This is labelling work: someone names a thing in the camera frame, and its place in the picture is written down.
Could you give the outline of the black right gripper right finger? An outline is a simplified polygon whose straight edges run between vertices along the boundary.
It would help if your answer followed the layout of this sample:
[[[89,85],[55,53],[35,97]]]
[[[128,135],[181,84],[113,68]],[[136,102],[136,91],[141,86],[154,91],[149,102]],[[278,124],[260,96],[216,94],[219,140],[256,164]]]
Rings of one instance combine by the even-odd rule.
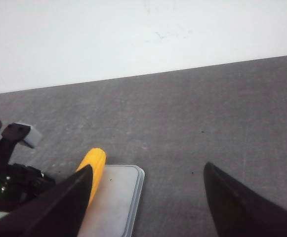
[[[204,166],[207,203],[220,237],[287,237],[287,210],[211,162]]]

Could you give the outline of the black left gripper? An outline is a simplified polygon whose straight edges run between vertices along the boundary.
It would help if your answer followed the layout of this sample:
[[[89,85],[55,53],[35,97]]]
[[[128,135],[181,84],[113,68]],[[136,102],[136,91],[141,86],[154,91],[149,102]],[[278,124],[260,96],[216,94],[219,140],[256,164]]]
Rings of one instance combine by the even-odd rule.
[[[11,212],[56,185],[51,176],[39,169],[8,164],[15,146],[26,138],[30,130],[28,125],[11,123],[1,134],[0,165],[6,167],[0,170],[0,212]]]

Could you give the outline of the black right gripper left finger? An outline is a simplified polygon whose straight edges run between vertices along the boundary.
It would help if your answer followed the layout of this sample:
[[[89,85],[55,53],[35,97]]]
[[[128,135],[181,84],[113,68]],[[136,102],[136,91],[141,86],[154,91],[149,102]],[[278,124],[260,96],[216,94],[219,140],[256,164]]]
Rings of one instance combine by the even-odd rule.
[[[92,176],[87,165],[0,218],[0,237],[76,237],[89,203]]]

